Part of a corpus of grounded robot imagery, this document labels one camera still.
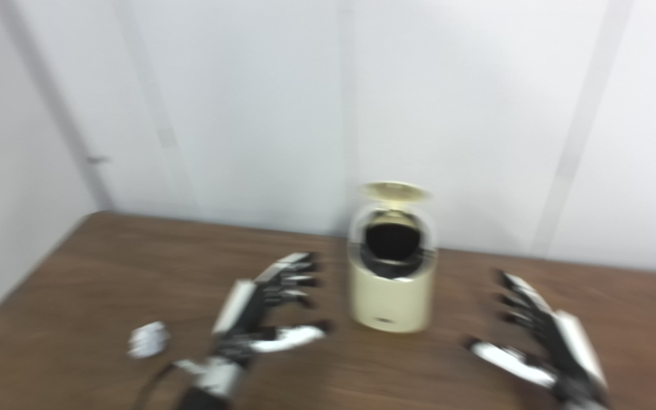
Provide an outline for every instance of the trash can lid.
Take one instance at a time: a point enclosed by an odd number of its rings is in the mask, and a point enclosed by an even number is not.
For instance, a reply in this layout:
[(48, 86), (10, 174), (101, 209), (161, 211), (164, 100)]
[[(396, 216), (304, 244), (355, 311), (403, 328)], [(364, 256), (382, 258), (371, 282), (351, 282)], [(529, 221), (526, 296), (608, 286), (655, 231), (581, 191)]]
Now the trash can lid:
[(396, 181), (371, 182), (364, 185), (367, 197), (390, 203), (411, 203), (429, 197), (426, 190), (416, 185)]

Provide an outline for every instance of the white panel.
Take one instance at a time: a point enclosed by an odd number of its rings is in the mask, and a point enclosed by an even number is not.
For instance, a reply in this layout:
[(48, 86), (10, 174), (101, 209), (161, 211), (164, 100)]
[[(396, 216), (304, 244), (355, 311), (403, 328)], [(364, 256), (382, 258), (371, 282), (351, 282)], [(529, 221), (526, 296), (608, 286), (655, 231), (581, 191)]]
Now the white panel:
[(548, 255), (656, 269), (656, 1), (637, 0)]
[(131, 2), (203, 220), (335, 232), (345, 212), (335, 2)]
[(17, 0), (117, 210), (192, 216), (190, 192), (154, 127), (110, 0)]
[(355, 7), (362, 182), (433, 192), (443, 247), (527, 254), (606, 2)]
[(94, 210), (0, 21), (0, 300)]

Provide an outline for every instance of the cream trash can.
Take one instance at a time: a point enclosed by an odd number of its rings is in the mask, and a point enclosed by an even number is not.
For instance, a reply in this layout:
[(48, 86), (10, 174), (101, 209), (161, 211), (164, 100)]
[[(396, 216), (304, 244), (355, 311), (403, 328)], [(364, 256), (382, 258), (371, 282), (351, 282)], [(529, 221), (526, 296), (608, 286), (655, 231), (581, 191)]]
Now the cream trash can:
[(374, 182), (365, 192), (374, 202), (348, 232), (353, 317), (378, 330), (417, 332), (429, 324), (437, 242), (429, 218), (411, 205), (428, 194), (403, 182)]

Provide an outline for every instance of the wooden table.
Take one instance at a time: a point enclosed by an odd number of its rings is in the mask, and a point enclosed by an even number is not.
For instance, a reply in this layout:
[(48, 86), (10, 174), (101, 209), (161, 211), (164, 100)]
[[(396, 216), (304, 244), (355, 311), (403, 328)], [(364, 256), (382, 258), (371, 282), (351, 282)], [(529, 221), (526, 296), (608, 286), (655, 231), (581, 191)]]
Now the wooden table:
[[(615, 408), (656, 410), (656, 274), (442, 250), (430, 329), (415, 335), (358, 325), (346, 311), (344, 241), (326, 236), (111, 213), (92, 215), (0, 306), (0, 409), (122, 410), (165, 363), (202, 358), (237, 278), (275, 259), (321, 254), (317, 311), (284, 306), (281, 324), (327, 317), (330, 337), (263, 355), (237, 410), (513, 410), (555, 408), (546, 393), (458, 345), (465, 333), (537, 351), (495, 319), (490, 270), (525, 278), (555, 308), (583, 320)], [(125, 355), (131, 330), (154, 320), (166, 353)], [(190, 379), (169, 376), (149, 409), (171, 408)]]

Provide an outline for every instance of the robot finger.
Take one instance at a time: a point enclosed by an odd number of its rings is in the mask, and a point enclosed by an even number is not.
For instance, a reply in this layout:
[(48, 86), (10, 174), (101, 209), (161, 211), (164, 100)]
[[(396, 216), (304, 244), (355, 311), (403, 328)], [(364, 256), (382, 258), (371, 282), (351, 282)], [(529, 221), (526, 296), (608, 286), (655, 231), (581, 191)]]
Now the robot finger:
[(551, 308), (533, 286), (521, 278), (516, 277), (516, 275), (511, 275), (503, 270), (498, 270), (498, 275), (500, 284), (515, 293), (515, 295), (528, 305), (529, 309), (551, 313)]
[(312, 252), (295, 252), (279, 259), (277, 262), (270, 265), (264, 270), (255, 282), (261, 284), (271, 284), (279, 280), (282, 273), (290, 272), (309, 272), (309, 269), (314, 269), (315, 265), (312, 263), (315, 255)]
[(557, 382), (556, 373), (537, 356), (475, 337), (468, 338), (464, 347), (495, 366), (546, 389), (551, 389)]
[(329, 320), (319, 320), (318, 322), (305, 325), (279, 326), (276, 327), (275, 340), (255, 341), (250, 345), (255, 352), (280, 352), (281, 350), (290, 350), (290, 348), (294, 349), (295, 347), (315, 342), (325, 337), (330, 332), (330, 329), (331, 323)]
[(305, 309), (315, 309), (315, 302), (308, 297), (307, 293), (300, 292), (299, 290), (284, 290), (281, 295), (283, 302), (297, 302)]
[(524, 314), (520, 314), (520, 313), (514, 312), (514, 311), (506, 311), (506, 312), (500, 313), (498, 315), (498, 317), (503, 322), (508, 322), (508, 323), (512, 323), (514, 325), (518, 325), (518, 326), (522, 327), (523, 329), (531, 330), (531, 332), (536, 330), (536, 326), (534, 325), (533, 319), (531, 319), (530, 317), (527, 317)]
[(294, 288), (295, 286), (306, 286), (307, 288), (320, 288), (321, 281), (314, 277), (309, 276), (295, 276), (284, 277), (280, 283), (286, 288)]
[(292, 263), (289, 267), (290, 273), (308, 273), (308, 272), (317, 272), (320, 265), (315, 262), (298, 262)]
[(498, 293), (497, 294), (497, 299), (503, 305), (510, 306), (512, 308), (517, 308), (517, 309), (521, 309), (521, 310), (531, 308), (522, 299), (520, 299), (516, 296), (506, 295), (505, 293)]

